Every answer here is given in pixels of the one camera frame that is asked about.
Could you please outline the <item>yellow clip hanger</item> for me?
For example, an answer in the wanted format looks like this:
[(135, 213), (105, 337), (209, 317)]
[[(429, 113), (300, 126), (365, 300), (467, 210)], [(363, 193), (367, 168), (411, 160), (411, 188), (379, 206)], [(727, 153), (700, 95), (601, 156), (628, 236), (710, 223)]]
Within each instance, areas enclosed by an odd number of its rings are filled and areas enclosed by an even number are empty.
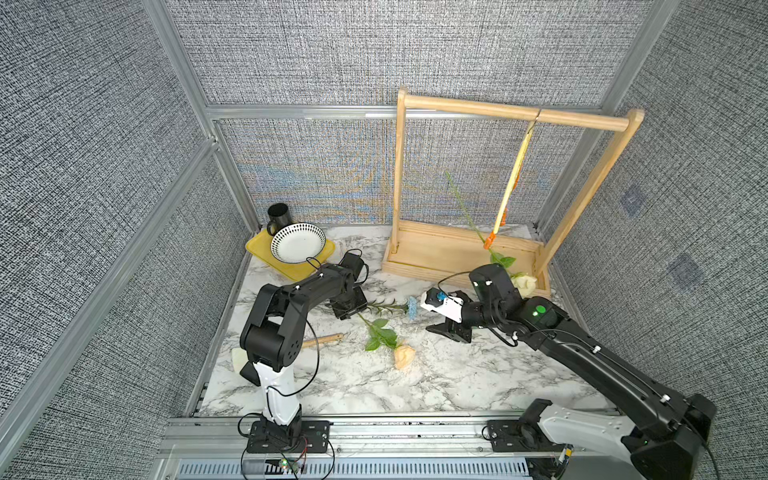
[(499, 207), (496, 220), (492, 229), (492, 231), (497, 232), (497, 235), (499, 233), (499, 229), (501, 228), (501, 226), (506, 223), (509, 199), (512, 192), (516, 189), (518, 185), (523, 163), (532, 140), (534, 128), (537, 124), (540, 114), (541, 114), (541, 111), (538, 111), (536, 117), (528, 123), (520, 148), (517, 152), (515, 161), (513, 163), (513, 167), (509, 175), (509, 179), (505, 187), (505, 191), (502, 196), (500, 207)]

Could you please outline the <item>orange end clothes peg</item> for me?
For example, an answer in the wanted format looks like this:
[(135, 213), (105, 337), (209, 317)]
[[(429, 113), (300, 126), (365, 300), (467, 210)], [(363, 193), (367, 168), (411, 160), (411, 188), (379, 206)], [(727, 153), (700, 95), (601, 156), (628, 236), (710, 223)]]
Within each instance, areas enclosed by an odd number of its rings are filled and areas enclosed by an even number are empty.
[(492, 231), (492, 232), (491, 232), (491, 233), (488, 235), (488, 237), (486, 238), (486, 240), (484, 241), (484, 244), (483, 244), (483, 247), (484, 247), (486, 250), (490, 250), (490, 249), (491, 249), (491, 246), (493, 245), (493, 243), (494, 243), (494, 240), (496, 239), (496, 235), (497, 235), (497, 232), (496, 232), (496, 231)]

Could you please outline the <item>peach rose stem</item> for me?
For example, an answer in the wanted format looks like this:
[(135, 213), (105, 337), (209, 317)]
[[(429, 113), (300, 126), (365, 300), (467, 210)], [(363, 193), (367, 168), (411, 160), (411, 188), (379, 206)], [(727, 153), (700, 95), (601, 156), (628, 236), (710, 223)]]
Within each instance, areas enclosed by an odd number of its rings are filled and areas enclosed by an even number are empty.
[(369, 335), (364, 346), (366, 352), (387, 348), (392, 351), (396, 370), (405, 371), (410, 368), (415, 360), (416, 351), (405, 343), (393, 329), (388, 327), (387, 319), (380, 318), (371, 321), (361, 314), (358, 314), (357, 317), (363, 322)]

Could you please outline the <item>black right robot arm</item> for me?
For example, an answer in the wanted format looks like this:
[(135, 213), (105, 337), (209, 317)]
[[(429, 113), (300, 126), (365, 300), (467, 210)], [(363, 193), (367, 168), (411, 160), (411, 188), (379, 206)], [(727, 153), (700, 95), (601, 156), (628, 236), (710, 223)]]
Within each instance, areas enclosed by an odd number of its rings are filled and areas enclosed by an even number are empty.
[(522, 297), (498, 264), (468, 272), (474, 296), (440, 286), (421, 297), (422, 308), (443, 316), (428, 331), (468, 344), (477, 329), (503, 343), (525, 344), (580, 376), (619, 410), (616, 415), (577, 411), (535, 399), (512, 421), (490, 421), (487, 439), (496, 452), (562, 452), (540, 478), (559, 478), (574, 448), (632, 465), (645, 479), (690, 479), (708, 453), (715, 405), (701, 394), (684, 396), (634, 368), (585, 332), (550, 300)]

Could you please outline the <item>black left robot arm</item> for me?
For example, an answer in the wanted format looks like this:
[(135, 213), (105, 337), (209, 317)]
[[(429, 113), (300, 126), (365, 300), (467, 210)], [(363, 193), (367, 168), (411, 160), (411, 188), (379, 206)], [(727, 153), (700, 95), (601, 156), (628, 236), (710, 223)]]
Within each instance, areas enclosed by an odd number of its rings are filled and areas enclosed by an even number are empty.
[(267, 284), (258, 292), (240, 334), (239, 345), (245, 352), (240, 376), (261, 389), (262, 416), (268, 422), (290, 434), (300, 429), (301, 389), (295, 386), (293, 363), (305, 331), (313, 329), (309, 312), (323, 303), (329, 303), (340, 320), (362, 312), (368, 301), (358, 277), (367, 273), (362, 251), (351, 249), (340, 263), (318, 265), (304, 280), (284, 286)]

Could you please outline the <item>cream white rose stem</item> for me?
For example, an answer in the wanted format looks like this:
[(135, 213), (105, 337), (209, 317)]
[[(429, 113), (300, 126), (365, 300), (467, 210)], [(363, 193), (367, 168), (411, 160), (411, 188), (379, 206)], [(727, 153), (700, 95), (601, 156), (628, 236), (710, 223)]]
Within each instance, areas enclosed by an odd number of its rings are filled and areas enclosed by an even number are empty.
[[(473, 219), (471, 218), (465, 203), (461, 197), (461, 194), (458, 190), (458, 187), (456, 186), (455, 182), (453, 181), (451, 175), (449, 172), (445, 173), (446, 180), (448, 182), (448, 186), (450, 188), (451, 193), (455, 197), (459, 209), (462, 213), (462, 216), (470, 229), (478, 236), (479, 240), (483, 243), (485, 243), (487, 240), (491, 239), (491, 235), (488, 234), (485, 236), (480, 229), (477, 227), (477, 225), (474, 223)], [(523, 298), (532, 298), (534, 296), (536, 287), (537, 287), (537, 279), (525, 272), (519, 272), (519, 273), (511, 273), (509, 271), (509, 268), (515, 263), (516, 259), (511, 256), (507, 256), (504, 254), (501, 254), (500, 252), (494, 250), (493, 248), (489, 248), (489, 257), (492, 264), (499, 265), (504, 268), (506, 273), (509, 275), (510, 280), (513, 284), (513, 286), (518, 290), (520, 295)]]

